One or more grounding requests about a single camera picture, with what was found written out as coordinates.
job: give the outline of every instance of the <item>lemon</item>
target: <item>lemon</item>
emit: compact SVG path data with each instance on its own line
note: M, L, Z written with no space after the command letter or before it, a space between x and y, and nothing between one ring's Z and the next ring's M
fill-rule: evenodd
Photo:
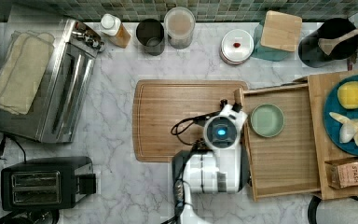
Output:
M338 88L339 103L346 109L358 108L358 81L350 81Z

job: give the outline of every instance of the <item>banana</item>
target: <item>banana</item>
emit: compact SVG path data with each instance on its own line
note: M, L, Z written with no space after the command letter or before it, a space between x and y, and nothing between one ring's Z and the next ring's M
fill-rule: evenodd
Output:
M338 113L330 112L330 117L342 123L339 131L339 142L348 143L354 139L354 143L358 146L358 119L349 119Z

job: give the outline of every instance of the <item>wooden crate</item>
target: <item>wooden crate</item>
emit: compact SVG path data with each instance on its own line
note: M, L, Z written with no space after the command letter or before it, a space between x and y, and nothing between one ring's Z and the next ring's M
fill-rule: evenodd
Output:
M254 199L320 190L308 84L236 91L251 115L261 104L278 106L285 119L281 133L266 138L245 124L244 142L250 162Z
M346 77L358 75L357 71L337 72L331 74L314 75L303 78L310 85L310 104L312 110L313 127L315 129L316 153L321 182L322 199L346 198L358 195L358 187L334 189L328 186L326 161L351 158L353 155L338 148L327 135L324 128L323 109L327 95L339 81Z

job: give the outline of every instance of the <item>tile backsplash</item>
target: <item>tile backsplash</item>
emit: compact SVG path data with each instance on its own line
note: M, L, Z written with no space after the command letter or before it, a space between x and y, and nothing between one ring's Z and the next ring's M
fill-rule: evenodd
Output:
M103 14L123 21L154 18L163 21L173 7L187 7L197 21L261 21L268 10L302 17L304 21L347 18L358 12L358 0L34 0L33 7L49 7L82 21L99 21Z

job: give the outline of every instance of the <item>black cup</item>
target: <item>black cup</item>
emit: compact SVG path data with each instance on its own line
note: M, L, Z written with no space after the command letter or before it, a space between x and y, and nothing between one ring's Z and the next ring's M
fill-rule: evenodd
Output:
M159 21L146 19L136 27L136 37L143 46L145 52L157 56L165 49L164 27Z
M319 39L334 39L349 33L356 27L347 19L334 18L326 21L318 30L305 37L298 46L301 61L309 67L322 67L333 60L349 58L358 47L358 35L339 43L330 55L319 48Z

